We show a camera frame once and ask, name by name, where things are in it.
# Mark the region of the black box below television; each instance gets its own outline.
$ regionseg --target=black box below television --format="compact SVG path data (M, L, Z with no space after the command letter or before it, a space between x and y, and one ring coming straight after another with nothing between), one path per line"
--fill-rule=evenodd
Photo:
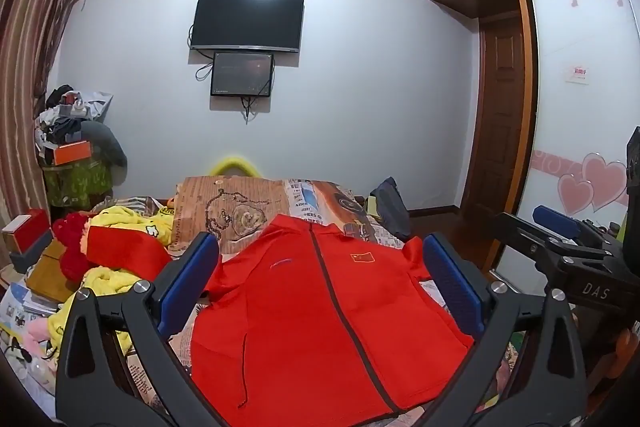
M271 96L273 54L217 52L211 71L211 96Z

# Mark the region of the television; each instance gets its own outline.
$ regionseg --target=television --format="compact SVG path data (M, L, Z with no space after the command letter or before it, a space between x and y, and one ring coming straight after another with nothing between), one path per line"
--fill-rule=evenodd
M300 51L305 0L198 0L192 49Z
M271 96L273 54L216 52L211 71L211 96Z

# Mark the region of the curtain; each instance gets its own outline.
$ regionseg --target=curtain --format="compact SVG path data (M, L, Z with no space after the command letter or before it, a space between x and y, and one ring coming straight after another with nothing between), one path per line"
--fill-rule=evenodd
M0 228L28 208L49 212L33 142L47 78L74 0L0 0ZM0 240L0 266L8 252Z

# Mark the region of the red plush toy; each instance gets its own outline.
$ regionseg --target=red plush toy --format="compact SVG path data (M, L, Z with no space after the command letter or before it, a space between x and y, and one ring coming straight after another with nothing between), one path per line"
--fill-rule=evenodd
M97 265L90 263L80 251L80 239L85 223L94 214L73 212L63 219L54 221L51 228L56 239L65 245L65 253L60 256L60 271L71 282L80 283L90 268Z

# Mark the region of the baseboard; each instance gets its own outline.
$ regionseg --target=baseboard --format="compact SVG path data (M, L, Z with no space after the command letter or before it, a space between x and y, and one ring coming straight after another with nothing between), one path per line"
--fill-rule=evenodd
M446 204L445 206L431 206L430 208L415 208L409 210L409 217L434 216L436 214L457 214L460 209L455 204Z

